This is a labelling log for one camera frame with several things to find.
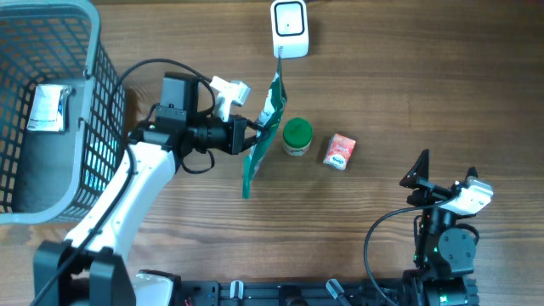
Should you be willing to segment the green 3M package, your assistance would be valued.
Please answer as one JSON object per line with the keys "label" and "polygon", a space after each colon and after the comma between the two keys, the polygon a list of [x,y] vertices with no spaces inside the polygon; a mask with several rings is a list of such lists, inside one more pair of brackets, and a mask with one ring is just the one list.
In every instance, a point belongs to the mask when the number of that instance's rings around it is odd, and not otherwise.
{"label": "green 3M package", "polygon": [[286,104],[287,95],[282,80],[282,59],[278,59],[275,76],[269,86],[264,107],[256,120],[257,125],[263,128],[264,131],[268,133],[268,136],[262,142],[255,144],[251,148],[249,155],[244,159],[242,183],[243,199],[249,199],[251,197],[252,181],[254,180],[257,171],[265,158],[267,150],[271,146],[271,143],[277,134]]}

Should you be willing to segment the white blue pouch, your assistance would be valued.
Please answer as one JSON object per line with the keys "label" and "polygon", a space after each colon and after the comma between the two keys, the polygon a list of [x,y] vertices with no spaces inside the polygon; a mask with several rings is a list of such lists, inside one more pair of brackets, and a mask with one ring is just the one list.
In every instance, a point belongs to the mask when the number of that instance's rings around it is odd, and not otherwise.
{"label": "white blue pouch", "polygon": [[31,132],[63,133],[67,120],[67,100],[72,91],[73,88],[67,85],[38,85],[26,128]]}

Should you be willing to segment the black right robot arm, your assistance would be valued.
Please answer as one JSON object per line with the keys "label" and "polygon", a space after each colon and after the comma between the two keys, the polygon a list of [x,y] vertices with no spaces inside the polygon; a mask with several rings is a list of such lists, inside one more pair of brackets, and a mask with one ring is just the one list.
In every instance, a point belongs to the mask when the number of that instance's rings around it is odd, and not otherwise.
{"label": "black right robot arm", "polygon": [[413,270],[402,276],[402,305],[479,305],[473,261],[479,232],[460,221],[490,204],[492,187],[479,179],[475,167],[462,182],[445,188],[429,181],[429,150],[423,150],[399,185],[412,190],[407,203],[422,211],[416,222]]}

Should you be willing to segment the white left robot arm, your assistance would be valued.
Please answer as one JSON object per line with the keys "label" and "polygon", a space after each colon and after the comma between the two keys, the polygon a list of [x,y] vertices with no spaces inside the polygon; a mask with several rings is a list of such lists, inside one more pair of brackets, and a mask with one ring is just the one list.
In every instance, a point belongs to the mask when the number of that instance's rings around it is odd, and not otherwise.
{"label": "white left robot arm", "polygon": [[161,100],[128,135],[122,162],[93,208],[61,243],[34,257],[35,305],[182,305],[178,275],[127,271],[128,254],[152,203],[192,151],[237,155],[268,138],[233,115],[251,89],[242,81],[167,73]]}

